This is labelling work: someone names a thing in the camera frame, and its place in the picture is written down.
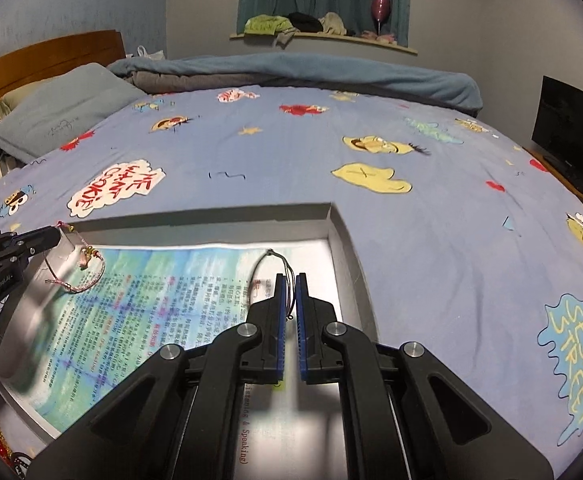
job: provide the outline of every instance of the plastic bag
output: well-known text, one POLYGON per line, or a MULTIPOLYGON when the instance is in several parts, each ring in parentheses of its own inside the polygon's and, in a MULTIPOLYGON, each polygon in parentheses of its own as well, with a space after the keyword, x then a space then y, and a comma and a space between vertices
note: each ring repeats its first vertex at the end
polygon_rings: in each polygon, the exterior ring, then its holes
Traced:
POLYGON ((137 49, 137 52, 138 52, 139 57, 149 57, 150 59, 153 59, 154 61, 157 61, 158 59, 165 59, 165 54, 163 53, 162 50, 159 50, 158 52, 154 52, 154 54, 148 54, 147 49, 145 49, 145 47, 140 45, 137 49))

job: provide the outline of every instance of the gray blanket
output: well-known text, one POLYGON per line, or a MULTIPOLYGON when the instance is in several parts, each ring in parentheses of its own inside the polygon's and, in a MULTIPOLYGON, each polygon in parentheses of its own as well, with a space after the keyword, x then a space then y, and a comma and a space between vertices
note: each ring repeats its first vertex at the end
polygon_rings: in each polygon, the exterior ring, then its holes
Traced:
POLYGON ((303 82, 303 86, 347 87, 367 94, 406 97, 471 115, 483 106, 478 84, 466 74, 324 54, 268 53, 158 61, 132 57, 115 61, 108 68, 119 77, 131 77, 138 88, 150 93, 303 82))

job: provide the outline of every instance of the red heart print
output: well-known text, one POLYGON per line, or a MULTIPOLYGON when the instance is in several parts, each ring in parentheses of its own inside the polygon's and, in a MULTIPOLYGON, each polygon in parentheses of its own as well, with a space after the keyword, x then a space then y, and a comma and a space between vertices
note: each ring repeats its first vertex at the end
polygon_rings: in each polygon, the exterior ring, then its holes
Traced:
POLYGON ((545 173, 548 172, 547 168, 545 168, 545 166, 543 166, 542 164, 540 164, 535 158, 533 158, 532 160, 530 160, 529 163, 534 168, 536 168, 537 170, 544 171, 545 173))
POLYGON ((500 184, 498 184, 497 182, 494 182, 493 180, 488 180, 485 182, 485 184, 487 184, 492 189, 505 192, 505 188, 503 186, 501 186, 500 184))

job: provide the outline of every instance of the television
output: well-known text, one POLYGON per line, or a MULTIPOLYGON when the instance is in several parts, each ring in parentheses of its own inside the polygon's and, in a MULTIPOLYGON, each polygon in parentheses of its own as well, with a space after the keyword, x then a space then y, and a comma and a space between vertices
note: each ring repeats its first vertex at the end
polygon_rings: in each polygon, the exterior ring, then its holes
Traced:
POLYGON ((574 186, 583 188, 583 91, 545 76, 531 140, 574 186))

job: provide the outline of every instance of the window sill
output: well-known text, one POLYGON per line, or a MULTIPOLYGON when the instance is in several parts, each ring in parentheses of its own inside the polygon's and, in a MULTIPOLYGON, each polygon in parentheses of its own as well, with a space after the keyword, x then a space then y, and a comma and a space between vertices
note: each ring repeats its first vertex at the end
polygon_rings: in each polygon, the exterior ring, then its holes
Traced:
MULTIPOLYGON (((274 38, 274 36, 260 35, 260 34, 230 34, 230 40, 242 40, 243 38, 274 38)), ((332 40, 332 41, 345 41, 348 43, 361 43, 370 46, 379 46, 381 48, 390 48, 392 50, 398 50, 399 52, 404 52, 406 54, 411 54, 412 56, 418 56, 418 51, 406 46, 396 45, 392 43, 380 43, 380 41, 365 40, 364 38, 353 38, 351 36, 337 36, 335 34, 323 34, 321 32, 296 32, 294 38, 311 38, 312 40, 332 40)))

